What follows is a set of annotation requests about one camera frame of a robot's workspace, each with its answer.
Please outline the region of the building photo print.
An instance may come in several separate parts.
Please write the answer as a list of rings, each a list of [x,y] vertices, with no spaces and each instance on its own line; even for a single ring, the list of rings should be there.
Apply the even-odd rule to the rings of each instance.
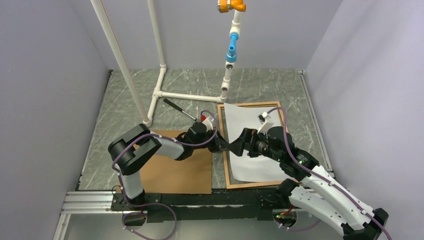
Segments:
[[[235,147],[228,151],[231,181],[237,184],[271,182],[279,184],[289,178],[278,161],[263,155],[257,157],[248,155],[249,144],[256,136],[254,131],[259,130],[264,123],[259,115],[277,106],[277,104],[245,106],[229,103],[223,105],[225,137],[228,143],[235,143]]]

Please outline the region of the brown fibreboard backing board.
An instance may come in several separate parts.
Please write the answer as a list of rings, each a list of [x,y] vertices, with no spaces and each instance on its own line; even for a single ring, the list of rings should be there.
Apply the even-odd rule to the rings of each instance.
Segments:
[[[182,161],[154,155],[141,170],[122,176],[122,189],[134,199],[143,192],[153,194],[210,194],[212,192],[212,154],[197,149]]]

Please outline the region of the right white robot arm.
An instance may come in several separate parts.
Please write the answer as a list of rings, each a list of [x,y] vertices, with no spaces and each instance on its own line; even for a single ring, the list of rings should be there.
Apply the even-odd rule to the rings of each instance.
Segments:
[[[345,240],[376,240],[381,234],[392,237],[385,225],[389,214],[372,208],[338,183],[307,151],[295,147],[283,127],[271,127],[266,133],[244,128],[227,149],[237,156],[264,156],[278,162],[289,177],[275,190],[276,203],[307,210],[332,226]]]

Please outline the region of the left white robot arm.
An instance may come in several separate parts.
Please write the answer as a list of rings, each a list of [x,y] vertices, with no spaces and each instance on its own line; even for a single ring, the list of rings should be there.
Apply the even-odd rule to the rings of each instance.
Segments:
[[[155,155],[182,161],[194,150],[208,149],[211,153],[227,149],[229,143],[212,123],[195,122],[187,131],[168,137],[138,124],[112,141],[107,150],[112,169],[118,173],[123,189],[124,204],[131,210],[139,209],[145,199],[145,189],[139,177],[142,167]]]

